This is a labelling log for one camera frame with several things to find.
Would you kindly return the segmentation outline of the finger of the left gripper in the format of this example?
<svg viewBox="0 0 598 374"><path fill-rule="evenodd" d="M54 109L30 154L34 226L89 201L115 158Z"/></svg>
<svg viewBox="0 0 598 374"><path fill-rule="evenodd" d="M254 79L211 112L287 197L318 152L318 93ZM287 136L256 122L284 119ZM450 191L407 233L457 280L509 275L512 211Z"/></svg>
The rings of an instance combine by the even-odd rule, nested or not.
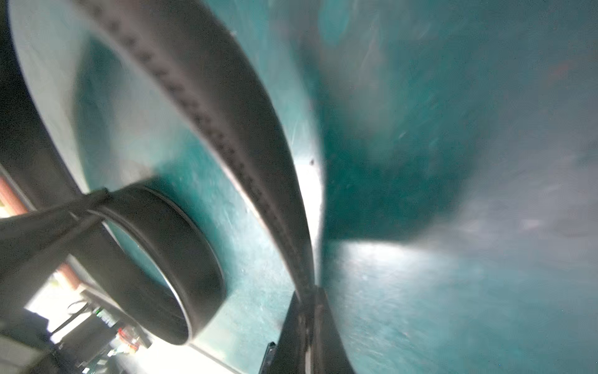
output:
<svg viewBox="0 0 598 374"><path fill-rule="evenodd" d="M71 235L79 235L99 218L92 211L109 200L100 189L74 201L1 219L1 261L23 262Z"/></svg>
<svg viewBox="0 0 598 374"><path fill-rule="evenodd" d="M64 238L23 262L1 261L1 303L26 304L70 253L70 243L83 236L99 221L79 235Z"/></svg>

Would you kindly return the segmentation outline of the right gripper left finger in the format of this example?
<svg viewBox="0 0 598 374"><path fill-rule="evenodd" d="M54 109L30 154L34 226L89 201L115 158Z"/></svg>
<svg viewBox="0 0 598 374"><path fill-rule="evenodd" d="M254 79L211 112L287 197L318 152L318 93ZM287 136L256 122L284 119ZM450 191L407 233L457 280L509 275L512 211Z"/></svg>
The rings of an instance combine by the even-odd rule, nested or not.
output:
<svg viewBox="0 0 598 374"><path fill-rule="evenodd" d="M308 324L304 305L294 293L277 343L266 348L266 373L305 373Z"/></svg>

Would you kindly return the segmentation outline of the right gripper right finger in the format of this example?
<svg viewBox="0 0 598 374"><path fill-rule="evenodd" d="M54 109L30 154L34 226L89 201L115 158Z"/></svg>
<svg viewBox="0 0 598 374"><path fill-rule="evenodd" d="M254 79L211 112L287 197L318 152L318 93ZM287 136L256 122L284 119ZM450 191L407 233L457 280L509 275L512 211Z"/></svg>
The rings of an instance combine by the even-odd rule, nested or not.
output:
<svg viewBox="0 0 598 374"><path fill-rule="evenodd" d="M322 288L315 293L311 351L314 373L354 373Z"/></svg>

